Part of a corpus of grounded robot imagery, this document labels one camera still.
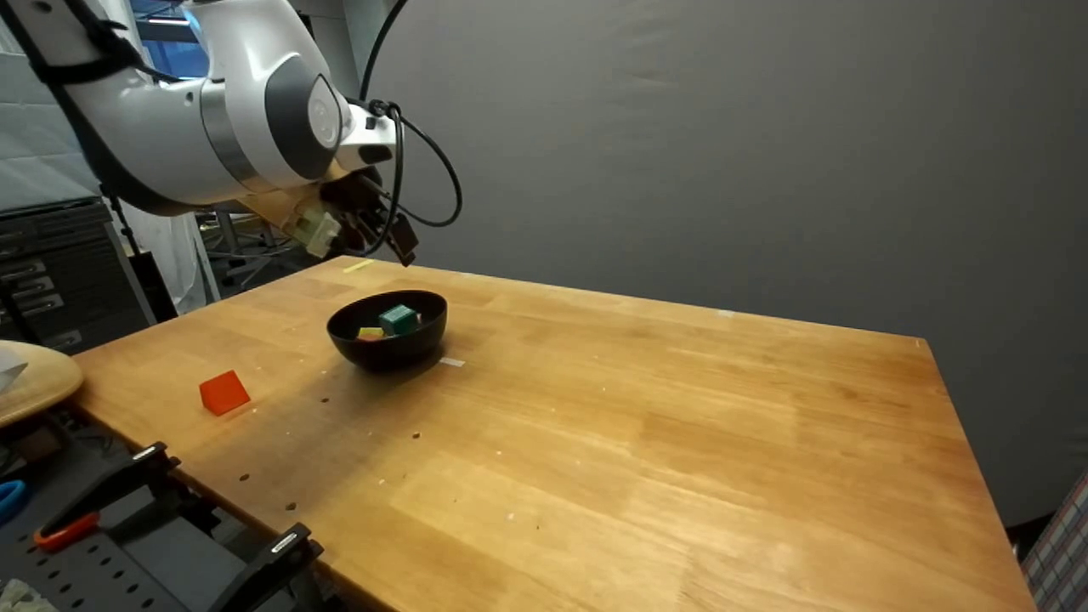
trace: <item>gray wall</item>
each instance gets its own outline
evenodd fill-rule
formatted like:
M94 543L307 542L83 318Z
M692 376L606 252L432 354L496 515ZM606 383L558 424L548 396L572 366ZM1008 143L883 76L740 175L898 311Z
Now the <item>gray wall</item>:
M327 56L332 85L341 93L354 93L357 87L357 69L354 69L351 38L346 38L346 27L345 27L345 7L341 5L327 5L327 0L292 0L292 7L311 17L312 42Z
M66 114L0 24L0 208L94 194Z
M372 93L466 180L423 265L930 337L1017 523L1088 463L1085 24L1085 0L407 5ZM407 202L450 202L420 150Z
M351 27L351 58L357 65L357 78L364 78L382 24L394 5L399 0L341 0L345 24Z

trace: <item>small orange block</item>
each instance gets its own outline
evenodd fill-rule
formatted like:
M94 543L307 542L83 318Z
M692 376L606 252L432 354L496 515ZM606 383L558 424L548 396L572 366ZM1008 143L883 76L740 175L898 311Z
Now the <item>small orange block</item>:
M202 380L202 403L212 414L228 414L250 406L250 391L236 370Z

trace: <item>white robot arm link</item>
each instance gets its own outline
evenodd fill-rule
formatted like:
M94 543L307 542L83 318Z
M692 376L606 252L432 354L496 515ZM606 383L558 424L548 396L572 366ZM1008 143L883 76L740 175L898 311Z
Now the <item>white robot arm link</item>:
M62 103L101 188L153 213L277 202L394 157L390 118L330 85L289 0L187 0L209 78L143 65L126 0L0 0L30 69ZM295 211L263 211L273 226Z

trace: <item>wire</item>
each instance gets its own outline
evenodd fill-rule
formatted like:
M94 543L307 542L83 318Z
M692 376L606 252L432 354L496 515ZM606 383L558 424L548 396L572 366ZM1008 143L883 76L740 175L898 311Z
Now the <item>wire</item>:
M430 222L430 218L423 218L423 213L414 213L414 211L407 211L407 208L404 208L404 213L414 218L420 226L430 226L430 229L450 229L450 226L457 226L457 222L462 218L462 208L466 208L462 180L457 177L453 161L447 157L447 150L441 150L432 137L426 137L414 124L407 124L407 117L404 117L404 127L407 127L426 146L432 146L432 153L438 157L438 165L447 168L447 177L450 177L450 183L453 183L453 213L450 213L450 218Z
M383 114L383 117L388 117L388 109L394 109L399 118L403 118L403 124L438 157L438 165L447 168L447 177L450 177L450 183L453 183L453 213L441 218L441 222L423 218L423 213L413 211L403 197L383 194L382 183L375 183L375 180L369 180L369 177L364 177L364 183L369 183L378 197L394 202L394 205L404 211L404 218L413 218L413 222L420 222L420 226L426 226L426 229L450 229L450 226L457 226L457 222L462 218L466 194L462 194L462 180L460 180L453 161L447 157L447 150L441 150L430 132L423 132L423 131L403 114L403 106L394 106L394 103L372 103L372 114Z
M383 211L382 237L364 255L375 255L382 246L388 246L390 229L403 213L403 183L404 183L404 117L403 117L403 106L375 103L372 114L388 117L394 124L394 189L390 189L390 205Z
M364 81L361 81L361 99L369 99L372 76L375 76L375 65L378 65L378 51L382 51L382 44L383 44L388 30L394 27L394 22L399 22L399 15L403 15L404 5L407 5L407 0L399 0L399 5L388 9L388 17L383 17L383 24L382 24L382 30L378 30L378 38L375 38L375 44L372 44L369 72L364 72Z
M66 0L66 7L73 9L73 17L85 27L85 35L91 38L91 44L110 58L110 63L122 63L158 81L178 81L174 76L164 76L150 65L143 65L141 51L126 42L116 38L116 30L126 30L126 24L118 22L101 22L90 5L77 0Z

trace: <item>wooden table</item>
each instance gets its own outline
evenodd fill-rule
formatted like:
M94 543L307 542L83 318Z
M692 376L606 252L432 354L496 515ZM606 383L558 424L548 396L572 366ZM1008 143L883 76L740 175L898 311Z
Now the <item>wooden table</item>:
M83 370L68 354L38 342L0 340L3 350L23 362L23 370L0 391L0 429L47 413L77 391Z
M453 302L438 365L332 350L383 288ZM394 609L1035 609L915 337L332 257L77 365L91 417Z

